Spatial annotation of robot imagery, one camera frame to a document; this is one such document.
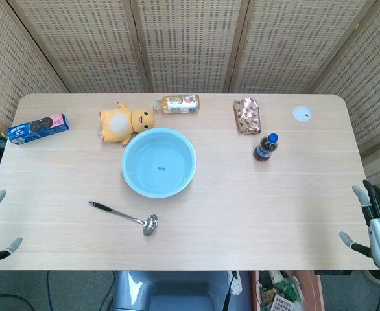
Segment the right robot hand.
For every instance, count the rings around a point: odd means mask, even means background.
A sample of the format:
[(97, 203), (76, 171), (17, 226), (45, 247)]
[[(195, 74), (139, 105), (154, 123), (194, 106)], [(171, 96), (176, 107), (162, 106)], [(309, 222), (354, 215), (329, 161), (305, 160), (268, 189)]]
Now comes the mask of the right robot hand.
[(365, 188), (364, 190), (356, 185), (352, 187), (352, 190), (361, 206), (370, 245), (364, 246), (356, 243), (343, 231), (339, 233), (339, 236), (347, 247), (371, 258), (380, 269), (380, 188), (367, 180), (363, 180), (362, 184)]

